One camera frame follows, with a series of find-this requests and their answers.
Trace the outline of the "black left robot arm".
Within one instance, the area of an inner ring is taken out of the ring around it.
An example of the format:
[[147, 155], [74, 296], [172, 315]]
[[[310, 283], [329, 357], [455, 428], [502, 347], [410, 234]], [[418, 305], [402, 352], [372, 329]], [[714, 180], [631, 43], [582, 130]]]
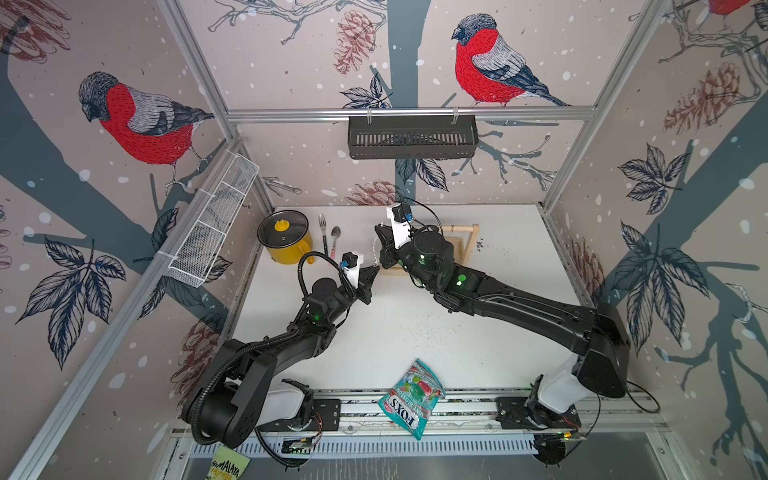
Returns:
[[244, 343], [230, 339], [192, 387], [182, 419], [200, 445], [241, 445], [257, 427], [275, 375], [319, 356], [330, 346], [353, 304], [372, 300], [378, 265], [364, 267], [354, 252], [340, 263], [311, 251], [297, 264], [302, 303], [280, 335]]

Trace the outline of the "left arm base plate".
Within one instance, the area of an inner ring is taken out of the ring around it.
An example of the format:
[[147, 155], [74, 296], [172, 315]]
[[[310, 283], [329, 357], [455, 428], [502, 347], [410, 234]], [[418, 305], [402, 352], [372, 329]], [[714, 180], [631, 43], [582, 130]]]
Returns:
[[282, 419], [258, 427], [261, 432], [336, 432], [341, 418], [339, 399], [314, 400], [311, 406], [302, 407], [291, 419]]

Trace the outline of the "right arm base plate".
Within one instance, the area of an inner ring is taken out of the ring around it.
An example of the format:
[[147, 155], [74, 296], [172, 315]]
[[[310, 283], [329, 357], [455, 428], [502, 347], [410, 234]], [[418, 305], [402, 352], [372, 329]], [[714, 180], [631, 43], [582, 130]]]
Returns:
[[574, 405], [564, 413], [557, 413], [519, 396], [498, 397], [495, 403], [495, 420], [504, 430], [579, 430], [582, 427]]

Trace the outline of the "wooden jewelry display stand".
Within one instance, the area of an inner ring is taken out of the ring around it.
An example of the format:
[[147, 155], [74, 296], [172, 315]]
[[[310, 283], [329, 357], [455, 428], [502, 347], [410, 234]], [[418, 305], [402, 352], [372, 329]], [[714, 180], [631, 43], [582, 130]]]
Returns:
[[[446, 236], [446, 240], [454, 246], [454, 259], [462, 265], [467, 265], [472, 256], [472, 251], [475, 248], [475, 243], [479, 239], [480, 225], [444, 225], [443, 232]], [[377, 236], [374, 236], [372, 253], [374, 254], [375, 263], [381, 266], [380, 251], [381, 242]], [[383, 269], [381, 274], [388, 276], [407, 276], [407, 272], [405, 272], [399, 264], [390, 269]]]

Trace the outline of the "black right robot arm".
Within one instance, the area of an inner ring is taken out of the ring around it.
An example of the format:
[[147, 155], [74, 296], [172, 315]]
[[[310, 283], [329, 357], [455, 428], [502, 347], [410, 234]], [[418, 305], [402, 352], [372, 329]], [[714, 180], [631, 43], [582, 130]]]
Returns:
[[429, 227], [411, 232], [404, 224], [378, 224], [374, 231], [382, 267], [402, 267], [449, 312], [500, 320], [569, 349], [563, 364], [533, 383], [525, 402], [531, 419], [563, 415], [591, 394], [626, 395], [631, 342], [615, 307], [571, 305], [508, 286], [457, 263], [452, 244]]

